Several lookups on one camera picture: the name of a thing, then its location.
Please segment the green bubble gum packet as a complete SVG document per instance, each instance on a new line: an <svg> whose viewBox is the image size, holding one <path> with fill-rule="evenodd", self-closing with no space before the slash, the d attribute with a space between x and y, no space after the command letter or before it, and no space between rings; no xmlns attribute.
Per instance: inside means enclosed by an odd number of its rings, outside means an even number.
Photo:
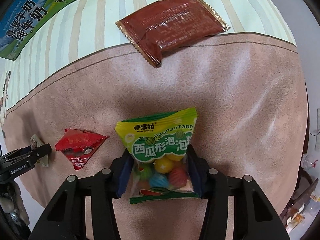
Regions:
<svg viewBox="0 0 320 240"><path fill-rule="evenodd" d="M199 198L187 157L196 121L191 107L117 122L115 131L135 160L130 204Z"/></svg>

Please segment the small red triangular packet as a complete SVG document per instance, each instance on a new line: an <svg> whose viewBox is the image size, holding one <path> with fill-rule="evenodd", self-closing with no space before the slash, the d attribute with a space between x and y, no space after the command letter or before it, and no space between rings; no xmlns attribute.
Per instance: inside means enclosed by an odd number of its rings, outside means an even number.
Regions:
<svg viewBox="0 0 320 240"><path fill-rule="evenodd" d="M63 137L55 144L55 150L63 153L77 171L84 167L108 138L109 136L86 130L67 128Z"/></svg>

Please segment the striped cream blanket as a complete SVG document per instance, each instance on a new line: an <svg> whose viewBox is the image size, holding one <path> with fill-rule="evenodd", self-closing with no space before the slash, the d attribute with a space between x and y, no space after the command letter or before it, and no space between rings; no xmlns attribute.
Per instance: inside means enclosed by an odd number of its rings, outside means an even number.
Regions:
<svg viewBox="0 0 320 240"><path fill-rule="evenodd" d="M116 21L157 0L78 0L62 9L30 40L11 73L7 115L11 107L56 72L102 50L130 44ZM293 35L270 0L204 0L228 23L223 35L252 33L294 45Z"/></svg>

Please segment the cardboard box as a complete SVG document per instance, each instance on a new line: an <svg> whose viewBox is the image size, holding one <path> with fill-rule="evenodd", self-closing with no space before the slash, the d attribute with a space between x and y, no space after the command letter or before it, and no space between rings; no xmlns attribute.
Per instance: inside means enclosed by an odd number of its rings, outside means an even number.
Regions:
<svg viewBox="0 0 320 240"><path fill-rule="evenodd" d="M35 33L75 0L7 0L1 3L1 58L16 60Z"/></svg>

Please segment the brown foil packet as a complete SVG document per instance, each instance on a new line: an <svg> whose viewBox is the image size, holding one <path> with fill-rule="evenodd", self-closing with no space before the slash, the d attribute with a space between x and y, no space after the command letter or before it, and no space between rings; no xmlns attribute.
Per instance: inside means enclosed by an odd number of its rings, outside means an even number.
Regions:
<svg viewBox="0 0 320 240"><path fill-rule="evenodd" d="M158 0L116 26L155 68L161 66L163 53L230 29L204 0Z"/></svg>

